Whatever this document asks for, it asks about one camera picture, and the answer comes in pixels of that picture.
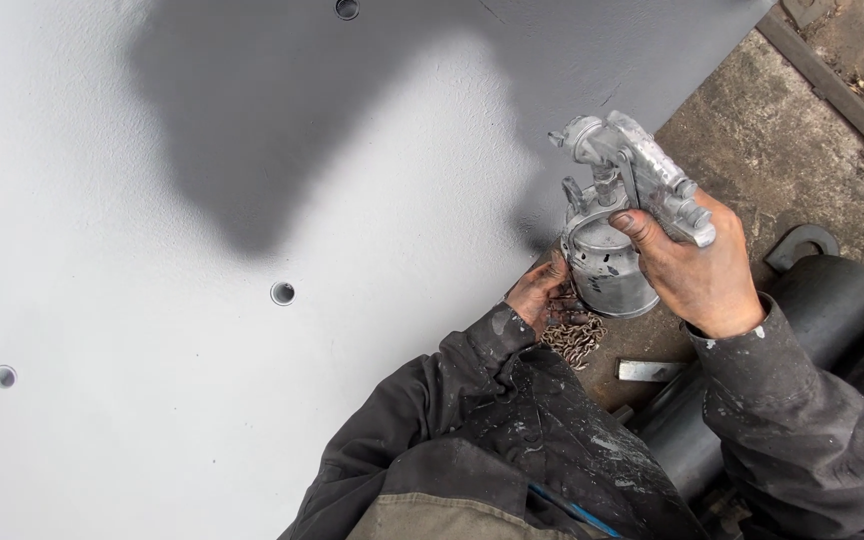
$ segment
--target spray gun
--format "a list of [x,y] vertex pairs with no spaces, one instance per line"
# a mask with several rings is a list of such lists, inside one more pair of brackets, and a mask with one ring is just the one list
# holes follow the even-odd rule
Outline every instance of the spray gun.
[[569,205],[559,241],[576,293],[605,317],[647,313],[659,295],[639,269],[632,240],[609,225],[609,215],[642,209],[672,240],[706,247],[715,240],[715,227],[712,212],[693,198],[698,185],[651,134],[617,110],[605,120],[578,116],[561,132],[550,132],[549,141],[592,169],[593,184],[585,189],[572,177],[561,182]]

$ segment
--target dirty floor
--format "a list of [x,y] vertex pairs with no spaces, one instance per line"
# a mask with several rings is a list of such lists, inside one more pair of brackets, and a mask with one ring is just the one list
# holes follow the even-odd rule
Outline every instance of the dirty floor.
[[[799,33],[864,98],[864,0],[837,5]],[[864,264],[864,138],[816,97],[757,30],[655,139],[742,219],[760,289],[767,290],[777,277],[762,257],[785,231],[802,223],[829,229],[842,256]],[[609,334],[578,375],[607,411],[626,404],[639,410],[663,388],[616,379],[617,358],[694,360],[679,320],[664,305],[635,319],[606,321],[606,327]]]

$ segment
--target dirty hand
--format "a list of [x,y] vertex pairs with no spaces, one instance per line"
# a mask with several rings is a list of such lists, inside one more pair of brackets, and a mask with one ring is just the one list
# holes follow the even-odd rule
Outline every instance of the dirty hand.
[[676,315],[709,338],[750,332],[765,319],[752,283],[742,222],[725,204],[699,189],[695,202],[712,211],[715,241],[699,248],[673,241],[649,212],[618,210],[608,224],[640,252],[638,267]]
[[569,265],[559,250],[552,251],[552,260],[522,276],[509,291],[505,303],[532,327],[540,337],[546,326],[555,324],[582,325],[589,322],[589,313],[570,292]]

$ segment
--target fingernail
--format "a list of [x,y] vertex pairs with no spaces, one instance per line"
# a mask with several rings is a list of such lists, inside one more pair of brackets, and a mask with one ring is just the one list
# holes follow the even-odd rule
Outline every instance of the fingernail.
[[608,220],[608,225],[611,225],[613,228],[618,229],[619,231],[625,231],[626,229],[632,227],[632,224],[635,223],[636,220],[627,213],[620,213],[618,215],[612,216]]

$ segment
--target work clothes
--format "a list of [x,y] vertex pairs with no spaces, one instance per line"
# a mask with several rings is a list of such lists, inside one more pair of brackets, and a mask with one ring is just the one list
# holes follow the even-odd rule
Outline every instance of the work clothes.
[[[747,334],[689,332],[705,423],[753,513],[743,531],[864,538],[864,398],[815,368],[762,301],[768,316]],[[535,342],[499,303],[380,382],[325,447],[280,540],[706,537],[642,440]]]

